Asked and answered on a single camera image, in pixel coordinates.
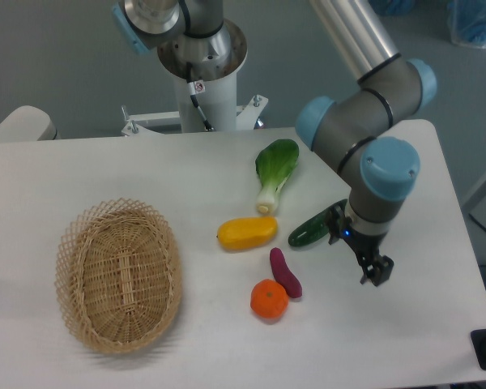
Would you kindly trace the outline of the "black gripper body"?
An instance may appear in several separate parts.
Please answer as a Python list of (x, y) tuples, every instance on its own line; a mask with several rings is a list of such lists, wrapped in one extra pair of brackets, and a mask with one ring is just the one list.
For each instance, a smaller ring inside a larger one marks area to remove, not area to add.
[(360, 217), (347, 203), (345, 207), (345, 225), (340, 240), (346, 242), (359, 261), (380, 254), (381, 245), (389, 229), (389, 223), (373, 223)]

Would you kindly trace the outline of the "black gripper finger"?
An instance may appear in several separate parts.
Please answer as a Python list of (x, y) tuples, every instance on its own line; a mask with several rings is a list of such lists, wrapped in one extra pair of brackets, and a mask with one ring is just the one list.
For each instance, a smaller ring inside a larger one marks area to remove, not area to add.
[(394, 261), (390, 257), (380, 254), (375, 254), (371, 258), (364, 257), (359, 264), (363, 271), (360, 283), (370, 282), (376, 287), (388, 281), (394, 268)]
[(341, 238), (341, 232), (345, 225), (345, 205), (333, 204), (326, 213), (326, 226), (330, 235), (329, 244), (333, 245)]

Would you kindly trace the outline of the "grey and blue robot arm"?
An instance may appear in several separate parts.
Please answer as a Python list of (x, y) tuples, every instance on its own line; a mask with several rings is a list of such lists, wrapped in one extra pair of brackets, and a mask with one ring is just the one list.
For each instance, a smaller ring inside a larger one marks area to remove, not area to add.
[[(363, 281), (380, 285), (394, 263), (379, 247), (420, 171), (414, 147), (387, 131), (431, 101), (436, 77), (424, 62), (401, 57), (368, 2), (315, 1), (313, 8), (360, 89), (342, 103), (313, 99), (295, 129), (351, 189), (326, 214), (330, 240), (345, 241)], [(222, 2), (120, 1), (112, 14), (132, 49), (156, 49), (174, 77), (183, 132), (254, 126), (256, 115), (236, 103), (245, 37), (224, 17)]]

